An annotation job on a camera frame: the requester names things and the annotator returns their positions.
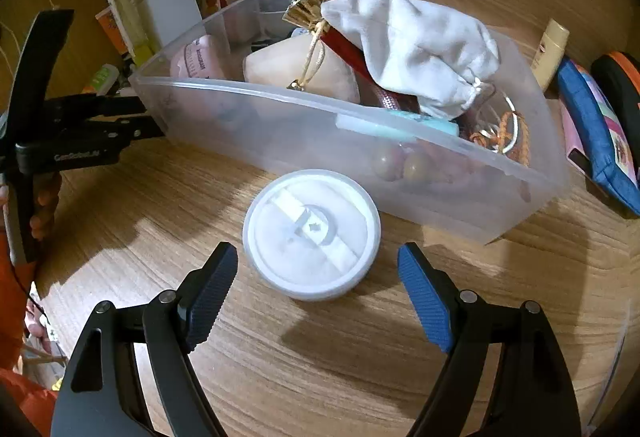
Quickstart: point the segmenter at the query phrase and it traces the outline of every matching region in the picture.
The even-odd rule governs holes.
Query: wood grain surface
[[[54,1],[75,8],[76,22],[49,92],[75,93],[102,63],[116,59],[94,19],[105,2]],[[552,16],[571,30],[568,53],[585,65],[625,47],[637,5],[433,1],[507,33],[528,58]],[[24,39],[35,13],[46,6],[46,0],[3,0],[0,18]],[[4,34],[1,45],[8,52],[9,42]],[[0,88],[8,82],[0,68]],[[177,287],[217,243],[228,240],[239,249],[238,277],[209,340],[192,360],[229,435],[405,435],[444,362],[398,282],[396,251],[415,240],[460,288],[492,303],[518,306],[532,298],[542,304],[572,375],[583,423],[591,420],[628,318],[637,333],[640,261],[638,247],[630,245],[638,223],[583,178],[573,173],[570,194],[486,246],[383,214],[380,252],[369,275],[353,292],[325,303],[297,302],[269,289],[242,252],[246,210],[272,178],[167,140],[140,141],[114,166],[66,172],[56,231],[37,280],[63,347],[71,351],[99,301],[110,299],[118,307],[145,303]],[[625,367],[634,370],[640,341],[628,342]],[[144,348],[137,350],[153,421],[169,434]],[[497,356],[492,348],[466,433],[482,420]],[[617,388],[624,388],[624,379]],[[612,392],[605,404],[618,394]]]

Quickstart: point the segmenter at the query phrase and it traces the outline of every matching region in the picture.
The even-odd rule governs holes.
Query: round white container
[[[271,287],[300,300],[325,300],[344,294],[369,271],[380,245],[380,216],[356,181],[328,170],[300,170],[254,199],[242,243]]]

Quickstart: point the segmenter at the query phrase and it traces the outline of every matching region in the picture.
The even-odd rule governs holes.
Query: hand
[[[53,229],[53,214],[58,206],[58,193],[62,185],[60,173],[54,173],[50,179],[36,179],[36,188],[33,190],[36,212],[31,217],[31,235],[36,240],[42,240],[49,236]],[[0,187],[0,206],[8,201],[9,188]]]

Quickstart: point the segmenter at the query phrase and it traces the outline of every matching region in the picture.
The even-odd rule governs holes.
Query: transparent storage box
[[[239,0],[167,45],[131,77],[170,139],[279,175],[305,168],[333,170],[363,186],[381,211],[482,243],[567,186],[558,129],[529,66],[508,37],[492,33],[502,63],[494,76],[499,91],[489,104],[504,109],[504,92],[525,118],[529,167],[383,109],[244,82],[242,61],[252,42],[284,38],[294,28],[282,20],[289,3]],[[235,81],[170,77],[173,55],[205,33],[215,38],[226,73]],[[390,129],[401,134],[401,143]],[[382,175],[381,158],[393,164],[399,150],[425,155],[428,164],[420,178]],[[397,164],[402,165],[401,157]]]

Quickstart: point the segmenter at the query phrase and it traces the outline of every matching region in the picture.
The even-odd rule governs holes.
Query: green bottle
[[[149,38],[140,20],[140,14],[135,0],[108,0],[113,9],[113,15],[118,23],[122,39],[129,49],[133,62],[140,67],[153,56]]]

